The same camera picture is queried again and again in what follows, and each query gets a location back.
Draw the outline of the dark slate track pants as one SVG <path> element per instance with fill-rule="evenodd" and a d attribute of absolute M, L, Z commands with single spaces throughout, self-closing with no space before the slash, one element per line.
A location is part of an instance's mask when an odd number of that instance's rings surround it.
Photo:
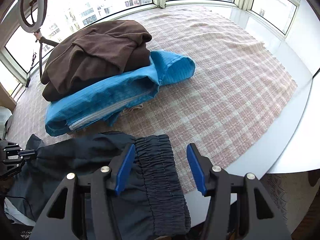
<path fill-rule="evenodd" d="M 37 156 L 6 196 L 36 222 L 31 239 L 157 239 L 190 230 L 168 135 L 108 132 L 47 146 L 32 135 L 27 148 Z"/>

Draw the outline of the white denim garment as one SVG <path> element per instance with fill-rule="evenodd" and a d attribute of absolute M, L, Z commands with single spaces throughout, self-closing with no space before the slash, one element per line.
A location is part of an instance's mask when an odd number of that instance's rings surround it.
<path fill-rule="evenodd" d="M 0 107 L 0 136 L 1 140 L 5 138 L 11 124 L 12 124 L 13 114 L 11 110 L 3 106 Z"/>

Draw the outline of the large light wood board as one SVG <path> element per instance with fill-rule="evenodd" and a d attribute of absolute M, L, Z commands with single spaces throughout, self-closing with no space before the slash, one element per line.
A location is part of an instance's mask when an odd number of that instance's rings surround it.
<path fill-rule="evenodd" d="M 16 105 L 16 101 L 9 95 L 9 93 L 0 83 L 0 106 L 3 106 L 13 112 L 16 108 Z"/>

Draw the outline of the blue folded garment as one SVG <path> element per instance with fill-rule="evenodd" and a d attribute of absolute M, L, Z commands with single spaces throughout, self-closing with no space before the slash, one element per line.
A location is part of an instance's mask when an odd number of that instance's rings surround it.
<path fill-rule="evenodd" d="M 120 113 L 153 99 L 160 87 L 191 78 L 195 62 L 180 54 L 156 50 L 150 65 L 108 77 L 47 108 L 45 130 L 57 137 L 103 120 L 112 126 Z"/>

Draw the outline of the white lace cloth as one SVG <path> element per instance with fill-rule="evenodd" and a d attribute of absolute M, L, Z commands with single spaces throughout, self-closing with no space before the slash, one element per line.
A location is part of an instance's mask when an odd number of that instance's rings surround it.
<path fill-rule="evenodd" d="M 271 174 L 261 178 L 288 226 L 301 222 L 317 192 L 308 180 L 308 172 Z"/>

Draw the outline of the pink plaid table cloth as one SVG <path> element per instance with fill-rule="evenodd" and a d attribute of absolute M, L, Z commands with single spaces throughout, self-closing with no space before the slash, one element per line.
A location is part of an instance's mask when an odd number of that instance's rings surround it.
<path fill-rule="evenodd" d="M 48 103 L 39 75 L 32 77 L 13 113 L 8 139 L 25 146 L 34 134 L 45 144 L 99 132 L 120 131 L 134 137 L 167 134 L 184 193 L 195 189 L 186 146 L 227 167 L 272 125 L 297 89 L 297 82 L 263 42 L 215 7 L 179 5 L 130 15 L 152 35 L 150 50 L 191 58 L 194 75 L 163 86 L 140 109 L 122 113 L 113 125 L 104 121 L 51 137 L 45 130 Z"/>

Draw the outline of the brown folded garment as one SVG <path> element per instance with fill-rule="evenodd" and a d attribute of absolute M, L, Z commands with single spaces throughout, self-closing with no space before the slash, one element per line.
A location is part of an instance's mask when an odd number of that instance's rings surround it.
<path fill-rule="evenodd" d="M 96 82 L 150 65 L 146 44 L 151 34 L 132 20 L 90 25 L 59 43 L 51 52 L 41 83 L 42 96 L 54 102 Z"/>

